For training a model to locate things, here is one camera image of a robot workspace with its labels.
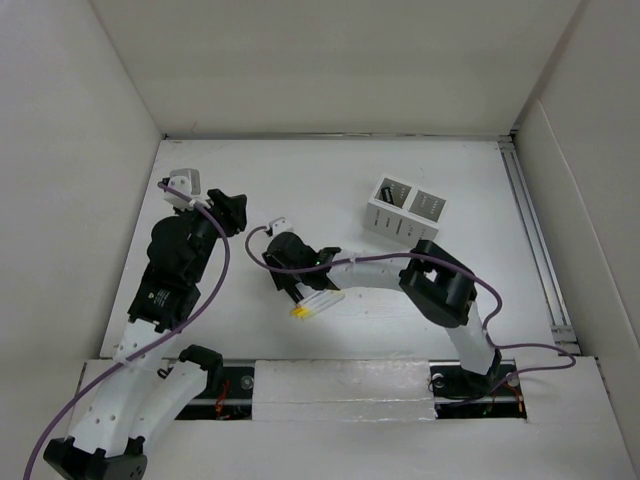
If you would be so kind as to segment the yellow-capped black highlighter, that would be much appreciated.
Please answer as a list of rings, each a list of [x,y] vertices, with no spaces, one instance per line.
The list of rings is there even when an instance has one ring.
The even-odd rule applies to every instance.
[[[394,205],[393,189],[390,186],[383,186],[379,191],[379,199],[386,204]]]

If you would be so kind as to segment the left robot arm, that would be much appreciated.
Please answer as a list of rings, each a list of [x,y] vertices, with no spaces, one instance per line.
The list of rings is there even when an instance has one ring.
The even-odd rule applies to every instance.
[[[142,478],[148,451],[168,424],[196,396],[222,387],[223,357],[206,347],[190,345],[171,368],[161,366],[177,336],[209,306],[198,284],[216,242],[245,230],[247,198],[212,189],[198,201],[165,191],[174,213],[151,231],[114,364],[87,385],[96,394],[84,417],[44,451],[64,479]]]

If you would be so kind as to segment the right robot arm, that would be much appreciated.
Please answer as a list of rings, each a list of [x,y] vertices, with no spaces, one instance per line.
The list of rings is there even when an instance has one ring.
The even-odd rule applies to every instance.
[[[373,288],[401,292],[426,320],[442,327],[459,356],[451,385],[460,399],[485,396],[497,384],[502,360],[483,331],[476,305],[475,275],[430,240],[420,240],[407,256],[366,260],[339,247],[314,250],[292,231],[277,233],[262,258],[276,288],[309,314],[327,306],[322,292]]]

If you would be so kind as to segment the white marker with pink cap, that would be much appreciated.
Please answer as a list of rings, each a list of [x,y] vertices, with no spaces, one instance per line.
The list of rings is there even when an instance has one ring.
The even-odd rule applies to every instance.
[[[306,298],[308,303],[323,303],[334,298],[334,294],[331,291],[323,290],[316,291]]]

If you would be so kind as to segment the white two-compartment pen holder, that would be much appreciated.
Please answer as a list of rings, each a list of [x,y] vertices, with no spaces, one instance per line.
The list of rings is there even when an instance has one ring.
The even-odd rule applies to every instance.
[[[394,205],[379,199],[383,186],[393,189]],[[388,240],[414,247],[419,240],[435,241],[449,202],[408,181],[382,175],[371,193],[363,228]]]

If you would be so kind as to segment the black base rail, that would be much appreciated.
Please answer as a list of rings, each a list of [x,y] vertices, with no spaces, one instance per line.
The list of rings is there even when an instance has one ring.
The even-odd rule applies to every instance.
[[[473,401],[454,395],[454,362],[429,362],[428,388],[433,393],[433,420],[519,419],[527,417],[521,388],[512,380]],[[181,420],[253,420],[252,396],[256,362],[227,362],[221,380],[207,388],[179,413]]]

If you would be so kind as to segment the aluminium rail right side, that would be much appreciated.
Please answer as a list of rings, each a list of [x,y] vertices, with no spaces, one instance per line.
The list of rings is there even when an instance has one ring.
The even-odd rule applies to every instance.
[[[510,136],[501,136],[498,146],[534,258],[537,275],[549,311],[549,324],[554,342],[569,353],[581,356],[581,348],[564,302],[532,197],[526,185],[515,144]]]

